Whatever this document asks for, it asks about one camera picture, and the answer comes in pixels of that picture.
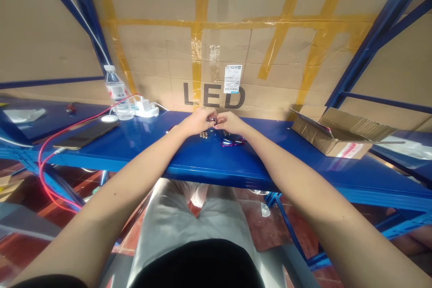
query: person's right hand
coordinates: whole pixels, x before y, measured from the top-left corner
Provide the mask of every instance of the person's right hand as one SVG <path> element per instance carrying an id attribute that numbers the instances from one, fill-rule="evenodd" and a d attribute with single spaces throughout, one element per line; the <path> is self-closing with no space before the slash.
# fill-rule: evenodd
<path id="1" fill-rule="evenodd" d="M 221 112 L 216 117 L 216 129 L 223 129 L 231 134 L 243 135 L 248 125 L 238 118 L 233 112 Z"/>

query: cardboard wall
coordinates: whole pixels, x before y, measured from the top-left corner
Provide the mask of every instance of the cardboard wall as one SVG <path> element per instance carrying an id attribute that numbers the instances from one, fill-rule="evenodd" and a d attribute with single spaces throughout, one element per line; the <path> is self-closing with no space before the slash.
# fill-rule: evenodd
<path id="1" fill-rule="evenodd" d="M 407 13 L 424 0 L 414 0 Z M 432 11 L 382 47 L 352 92 L 432 107 Z M 341 110 L 403 130 L 432 131 L 431 115 L 346 98 Z"/>
<path id="2" fill-rule="evenodd" d="M 38 0 L 44 3 L 44 9 L 35 1 L 1 1 L 9 8 L 8 15 L 1 19 L 12 26 L 1 42 L 0 57 L 8 62 L 2 81 L 100 74 L 88 36 L 59 0 Z M 290 108 L 326 103 L 387 0 L 94 1 L 117 70 L 132 75 L 137 90 L 146 98 L 173 110 L 193 111 L 204 105 L 235 109 L 240 116 L 286 119 Z M 32 16 L 25 14 L 33 10 Z M 383 97 L 382 91 L 388 90 L 393 96 L 390 99 L 398 99 L 394 95 L 406 90 L 401 85 L 406 84 L 407 67 L 410 77 L 417 80 L 410 89 L 425 89 L 429 65 L 424 59 L 412 57 L 430 51 L 425 32 L 430 30 L 428 19 L 417 22 L 418 27 L 411 26 L 413 32 L 408 29 L 395 38 L 382 59 L 377 55 L 355 92 Z M 23 25 L 28 25 L 25 33 L 20 32 Z M 32 36 L 35 29 L 37 37 Z M 407 39 L 413 47 L 404 51 L 401 46 Z M 8 47 L 8 42 L 15 45 Z M 19 53 L 26 44 L 39 47 L 38 54 L 22 59 Z M 392 64 L 395 58 L 402 62 Z M 227 64 L 243 66 L 239 94 L 223 94 Z M 386 87 L 388 78 L 394 86 Z M 109 102 L 103 81 L 1 93 Z M 425 90 L 407 91 L 405 101 L 413 102 L 413 96 L 417 96 L 414 103 L 430 105 L 426 100 L 432 95 Z M 423 123 L 428 129 L 428 115 L 414 113 L 411 117 L 397 111 L 408 117 L 388 114 L 375 118 L 383 117 L 388 107 L 382 110 L 375 103 L 364 107 L 364 103 L 354 100 L 347 99 L 343 109 L 391 126 L 411 129 Z"/>
<path id="3" fill-rule="evenodd" d="M 87 33 L 60 0 L 0 0 L 1 82 L 101 76 Z M 109 103 L 103 81 L 0 90 L 2 95 Z"/>
<path id="4" fill-rule="evenodd" d="M 95 0 L 110 52 L 170 109 L 285 119 L 324 105 L 387 0 Z M 241 64 L 239 94 L 223 94 Z"/>

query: bottle cap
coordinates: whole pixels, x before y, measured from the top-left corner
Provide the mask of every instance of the bottle cap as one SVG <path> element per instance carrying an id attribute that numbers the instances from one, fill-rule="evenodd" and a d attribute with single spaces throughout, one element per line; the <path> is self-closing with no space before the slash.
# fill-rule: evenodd
<path id="1" fill-rule="evenodd" d="M 103 68 L 106 72 L 115 72 L 116 67 L 114 65 L 104 65 Z"/>

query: phone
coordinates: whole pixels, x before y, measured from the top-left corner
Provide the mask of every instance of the phone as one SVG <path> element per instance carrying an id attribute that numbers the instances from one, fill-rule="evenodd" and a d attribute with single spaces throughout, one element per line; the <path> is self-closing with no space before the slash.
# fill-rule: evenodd
<path id="1" fill-rule="evenodd" d="M 78 150 L 83 146 L 93 142 L 95 139 L 101 137 L 103 134 L 108 133 L 117 126 L 118 122 L 104 123 L 97 121 L 93 126 L 75 133 L 66 139 L 63 139 L 56 145 L 53 145 L 53 147 L 56 149 L 65 147 L 71 150 Z"/>

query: round white object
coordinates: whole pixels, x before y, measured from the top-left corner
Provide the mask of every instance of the round white object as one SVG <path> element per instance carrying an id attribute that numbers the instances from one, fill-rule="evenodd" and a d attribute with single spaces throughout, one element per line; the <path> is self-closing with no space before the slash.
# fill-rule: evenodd
<path id="1" fill-rule="evenodd" d="M 118 121 L 118 117 L 116 115 L 105 115 L 100 119 L 103 122 L 110 123 Z"/>

